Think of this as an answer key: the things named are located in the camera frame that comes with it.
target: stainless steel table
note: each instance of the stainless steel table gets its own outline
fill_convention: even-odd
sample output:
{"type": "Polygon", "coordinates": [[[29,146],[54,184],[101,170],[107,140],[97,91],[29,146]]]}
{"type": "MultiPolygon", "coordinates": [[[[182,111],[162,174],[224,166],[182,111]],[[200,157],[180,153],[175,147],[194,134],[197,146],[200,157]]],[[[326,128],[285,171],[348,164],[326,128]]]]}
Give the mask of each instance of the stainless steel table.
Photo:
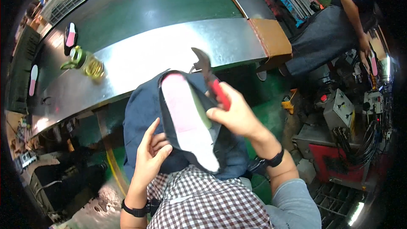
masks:
{"type": "Polygon", "coordinates": [[[78,70],[66,70],[42,93],[35,94],[29,109],[32,136],[86,110],[128,97],[140,84],[167,69],[188,72],[198,61],[191,47],[204,50],[217,68],[266,58],[245,18],[192,21],[140,33],[95,53],[105,67],[100,83],[78,70]]]}

